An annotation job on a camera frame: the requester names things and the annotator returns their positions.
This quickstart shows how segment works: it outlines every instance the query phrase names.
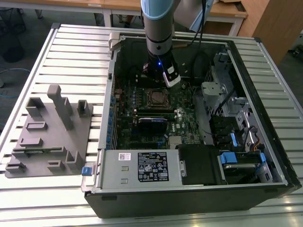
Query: power supply label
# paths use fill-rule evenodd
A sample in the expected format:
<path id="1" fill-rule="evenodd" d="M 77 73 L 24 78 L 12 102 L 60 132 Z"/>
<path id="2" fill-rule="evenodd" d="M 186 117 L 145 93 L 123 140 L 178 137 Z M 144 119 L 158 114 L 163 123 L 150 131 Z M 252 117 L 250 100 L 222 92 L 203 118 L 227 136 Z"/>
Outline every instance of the power supply label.
<path id="1" fill-rule="evenodd" d="M 138 153 L 138 180 L 140 182 L 168 181 L 166 152 Z"/>

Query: barcode sticker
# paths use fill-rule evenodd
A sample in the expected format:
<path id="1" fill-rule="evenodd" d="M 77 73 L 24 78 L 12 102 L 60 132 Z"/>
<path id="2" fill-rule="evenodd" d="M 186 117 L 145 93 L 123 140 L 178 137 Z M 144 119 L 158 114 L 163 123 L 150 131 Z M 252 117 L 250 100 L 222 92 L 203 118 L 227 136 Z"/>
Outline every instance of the barcode sticker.
<path id="1" fill-rule="evenodd" d="M 88 6 L 93 6 L 93 7 L 101 7 L 100 4 L 88 4 Z"/>
<path id="2" fill-rule="evenodd" d="M 130 161 L 131 153 L 119 153 L 119 161 Z"/>

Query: motherboard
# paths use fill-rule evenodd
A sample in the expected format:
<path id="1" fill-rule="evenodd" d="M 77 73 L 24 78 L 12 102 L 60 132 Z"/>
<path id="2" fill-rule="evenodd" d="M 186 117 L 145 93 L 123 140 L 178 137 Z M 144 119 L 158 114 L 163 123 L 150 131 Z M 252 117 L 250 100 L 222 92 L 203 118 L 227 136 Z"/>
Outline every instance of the motherboard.
<path id="1" fill-rule="evenodd" d="M 200 144 L 193 89 L 182 81 L 172 88 L 150 88 L 117 80 L 117 148 L 175 149 L 181 143 Z"/>

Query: metal slatted surface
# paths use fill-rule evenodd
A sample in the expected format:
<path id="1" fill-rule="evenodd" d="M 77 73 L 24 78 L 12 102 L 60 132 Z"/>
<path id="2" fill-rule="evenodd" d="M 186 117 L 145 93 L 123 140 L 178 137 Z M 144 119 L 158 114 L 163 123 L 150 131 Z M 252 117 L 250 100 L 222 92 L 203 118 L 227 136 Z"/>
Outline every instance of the metal slatted surface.
<path id="1" fill-rule="evenodd" d="M 70 102 L 86 99 L 94 104 L 89 133 L 87 162 L 96 161 L 99 130 L 102 119 L 104 92 L 109 58 L 108 35 L 116 28 L 62 25 L 56 30 L 51 45 L 39 65 L 28 97 L 46 95 L 48 85 L 61 85 L 62 96 Z M 142 30 L 130 30 L 143 34 Z M 192 36 L 176 33 L 177 36 Z M 231 39 L 205 35 L 207 38 Z M 303 121 L 302 112 L 292 99 L 288 87 L 273 69 L 264 50 L 251 38 L 233 37 L 251 79 L 285 150 L 303 183 Z M 271 199 L 249 211 L 180 215 L 150 219 L 109 219 L 96 217 L 80 189 L 82 176 L 56 176 L 7 179 L 5 165 L 19 138 L 27 111 L 22 108 L 1 150 L 0 162 L 0 226 L 255 226 L 269 221 L 277 226 L 299 226 L 303 218 L 303 189 L 281 199 Z"/>

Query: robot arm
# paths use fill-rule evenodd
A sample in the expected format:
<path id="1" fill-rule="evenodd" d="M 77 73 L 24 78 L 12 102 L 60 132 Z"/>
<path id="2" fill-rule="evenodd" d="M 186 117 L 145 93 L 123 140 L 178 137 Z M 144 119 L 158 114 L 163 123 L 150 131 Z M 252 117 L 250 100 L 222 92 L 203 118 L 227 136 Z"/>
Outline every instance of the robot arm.
<path id="1" fill-rule="evenodd" d="M 191 30 L 200 30 L 203 0 L 141 0 L 149 54 L 143 71 L 167 87 L 180 82 L 178 65 L 172 54 L 172 25 L 175 19 Z M 206 0 L 208 14 L 214 0 Z"/>

